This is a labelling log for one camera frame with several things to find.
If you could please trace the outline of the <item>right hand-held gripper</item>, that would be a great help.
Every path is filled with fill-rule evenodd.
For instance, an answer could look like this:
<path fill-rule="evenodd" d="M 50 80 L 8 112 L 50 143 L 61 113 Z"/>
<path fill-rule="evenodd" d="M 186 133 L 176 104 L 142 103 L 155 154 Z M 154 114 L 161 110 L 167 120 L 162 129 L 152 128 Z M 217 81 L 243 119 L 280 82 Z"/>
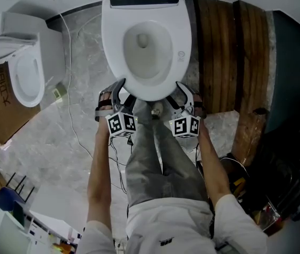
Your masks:
<path fill-rule="evenodd" d="M 184 110 L 181 112 L 181 107 L 172 98 L 172 96 L 167 96 L 165 98 L 166 108 L 169 113 L 174 116 L 172 120 L 169 121 L 169 126 L 172 135 L 175 138 L 194 138 L 199 134 L 200 117 L 194 116 L 194 91 L 186 84 L 177 81 L 177 88 L 185 96 Z"/>

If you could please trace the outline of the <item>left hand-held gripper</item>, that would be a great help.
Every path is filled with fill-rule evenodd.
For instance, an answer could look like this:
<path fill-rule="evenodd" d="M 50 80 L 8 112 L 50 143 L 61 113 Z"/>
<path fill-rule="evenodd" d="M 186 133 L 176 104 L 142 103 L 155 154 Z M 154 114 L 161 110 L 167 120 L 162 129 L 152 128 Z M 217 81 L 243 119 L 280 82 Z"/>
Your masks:
<path fill-rule="evenodd" d="M 119 93 L 126 82 L 125 78 L 112 85 L 112 108 L 107 110 L 105 120 L 108 125 L 110 137 L 127 137 L 136 133 L 138 117 L 133 115 L 136 97 L 130 94 L 121 105 Z"/>

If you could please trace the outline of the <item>person's right hand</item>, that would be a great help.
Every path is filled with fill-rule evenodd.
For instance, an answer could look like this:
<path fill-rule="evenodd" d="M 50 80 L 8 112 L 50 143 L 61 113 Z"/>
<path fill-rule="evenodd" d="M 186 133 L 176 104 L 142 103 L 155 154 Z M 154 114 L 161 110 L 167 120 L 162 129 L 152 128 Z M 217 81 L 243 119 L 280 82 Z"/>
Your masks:
<path fill-rule="evenodd" d="M 200 117 L 201 119 L 205 119 L 207 116 L 206 108 L 203 105 L 202 99 L 200 94 L 195 93 L 193 95 L 193 102 L 194 102 L 194 113 L 195 116 Z"/>

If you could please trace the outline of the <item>person's left hand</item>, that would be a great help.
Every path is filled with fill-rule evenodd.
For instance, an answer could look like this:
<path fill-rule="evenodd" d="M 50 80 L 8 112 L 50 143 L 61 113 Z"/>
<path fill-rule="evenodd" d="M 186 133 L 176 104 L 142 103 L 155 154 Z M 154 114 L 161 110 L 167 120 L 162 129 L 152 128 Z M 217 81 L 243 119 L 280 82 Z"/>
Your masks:
<path fill-rule="evenodd" d="M 99 97 L 99 103 L 97 106 L 98 111 L 105 111 L 112 109 L 112 96 L 111 92 L 106 91 L 102 93 Z"/>

